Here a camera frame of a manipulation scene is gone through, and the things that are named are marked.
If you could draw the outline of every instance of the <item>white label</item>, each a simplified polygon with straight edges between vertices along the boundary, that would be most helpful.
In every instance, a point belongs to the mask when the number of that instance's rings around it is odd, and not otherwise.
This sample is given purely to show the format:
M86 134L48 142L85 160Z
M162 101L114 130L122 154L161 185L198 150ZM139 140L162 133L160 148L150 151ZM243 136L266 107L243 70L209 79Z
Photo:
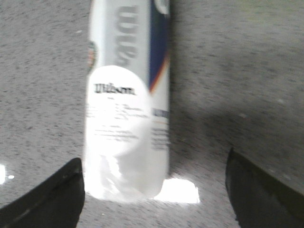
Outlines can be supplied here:
M151 98L144 82L119 66L96 69L88 82L86 141L103 156L140 148L151 129Z

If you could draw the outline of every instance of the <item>white cylinder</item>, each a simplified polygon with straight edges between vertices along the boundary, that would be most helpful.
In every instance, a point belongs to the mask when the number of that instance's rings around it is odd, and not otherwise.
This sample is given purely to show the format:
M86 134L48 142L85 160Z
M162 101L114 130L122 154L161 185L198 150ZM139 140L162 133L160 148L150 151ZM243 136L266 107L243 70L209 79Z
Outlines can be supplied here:
M154 197L169 166L169 0L93 0L89 27L85 190Z

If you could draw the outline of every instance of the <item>blue stripe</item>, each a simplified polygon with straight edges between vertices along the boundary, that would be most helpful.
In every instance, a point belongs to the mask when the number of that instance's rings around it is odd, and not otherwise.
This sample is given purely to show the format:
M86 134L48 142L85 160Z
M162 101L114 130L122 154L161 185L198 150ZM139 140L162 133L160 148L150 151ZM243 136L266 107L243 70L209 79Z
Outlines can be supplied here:
M169 17L161 14L156 9L154 0L151 0L150 89L166 57L168 39Z

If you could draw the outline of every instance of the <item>orange stripe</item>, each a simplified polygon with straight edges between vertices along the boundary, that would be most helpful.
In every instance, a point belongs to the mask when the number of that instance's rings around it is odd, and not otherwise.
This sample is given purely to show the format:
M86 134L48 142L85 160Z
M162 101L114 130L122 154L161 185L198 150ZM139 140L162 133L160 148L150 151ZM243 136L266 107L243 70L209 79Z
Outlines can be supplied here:
M159 124L166 124L166 125L168 125L168 123L160 122L160 121L153 121L153 123L159 123Z
M154 81L153 81L153 83L152 83L152 85L151 85L151 87L150 87L150 93L153 93L153 92L154 92L154 90L155 90L157 84L158 84L159 81L160 81L160 78L161 78L161 75L163 74L164 69L165 69L166 66L168 65L168 62L169 62L169 57L168 57L168 55L166 55L164 61L162 62L162 65L161 65L161 67L160 67L160 69L159 69L159 71L158 71L158 73L157 73L157 76L156 76L156 78L154 79Z

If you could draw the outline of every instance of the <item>wilson logo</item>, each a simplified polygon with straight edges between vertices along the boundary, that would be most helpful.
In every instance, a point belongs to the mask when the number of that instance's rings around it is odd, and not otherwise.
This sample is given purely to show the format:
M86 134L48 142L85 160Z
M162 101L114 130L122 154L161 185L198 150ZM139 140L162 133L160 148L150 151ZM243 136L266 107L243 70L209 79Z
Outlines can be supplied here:
M108 84L94 84L94 92L98 94L112 93L112 94L131 94L135 95L135 89L130 87L115 87L112 83Z
M136 35L138 32L138 7L120 7L116 13L116 28L118 36L115 38L115 64L128 66L130 60L136 58Z

